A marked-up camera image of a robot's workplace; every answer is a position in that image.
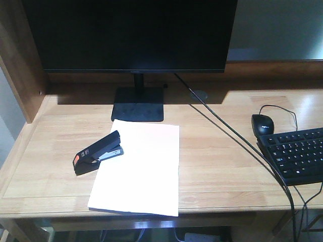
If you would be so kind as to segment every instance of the paper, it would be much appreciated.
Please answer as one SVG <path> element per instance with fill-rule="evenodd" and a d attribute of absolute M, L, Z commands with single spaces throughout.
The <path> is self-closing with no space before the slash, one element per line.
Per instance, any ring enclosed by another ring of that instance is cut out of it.
<path fill-rule="evenodd" d="M 124 155 L 102 161 L 89 208 L 178 216 L 179 126 L 115 120 Z"/>

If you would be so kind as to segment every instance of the mouse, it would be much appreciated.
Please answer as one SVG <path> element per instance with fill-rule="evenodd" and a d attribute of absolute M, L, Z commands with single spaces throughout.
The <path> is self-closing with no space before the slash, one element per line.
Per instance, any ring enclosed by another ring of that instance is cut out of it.
<path fill-rule="evenodd" d="M 253 114 L 251 116 L 251 125 L 253 133 L 257 138 L 262 135 L 271 135 L 274 133 L 274 122 L 269 116 Z"/>

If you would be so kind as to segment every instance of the stapler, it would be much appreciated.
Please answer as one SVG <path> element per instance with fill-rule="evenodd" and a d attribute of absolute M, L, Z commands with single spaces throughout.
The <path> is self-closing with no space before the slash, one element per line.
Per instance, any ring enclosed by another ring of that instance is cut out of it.
<path fill-rule="evenodd" d="M 114 131 L 75 155 L 73 167 L 76 175 L 97 170 L 101 161 L 123 155 L 120 134 Z"/>

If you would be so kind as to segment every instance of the keyboard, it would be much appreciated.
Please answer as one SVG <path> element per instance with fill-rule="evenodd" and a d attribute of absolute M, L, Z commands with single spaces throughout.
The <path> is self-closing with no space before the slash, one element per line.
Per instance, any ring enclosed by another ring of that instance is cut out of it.
<path fill-rule="evenodd" d="M 323 128 L 263 135 L 257 144 L 286 185 L 323 182 Z"/>

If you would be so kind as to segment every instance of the monitor stand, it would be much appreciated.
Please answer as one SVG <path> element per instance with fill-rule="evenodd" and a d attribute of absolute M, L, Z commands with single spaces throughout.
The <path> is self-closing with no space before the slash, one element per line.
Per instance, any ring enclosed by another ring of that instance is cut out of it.
<path fill-rule="evenodd" d="M 161 122 L 164 120 L 162 87 L 144 87 L 143 74 L 134 74 L 135 87 L 117 89 L 111 120 Z"/>

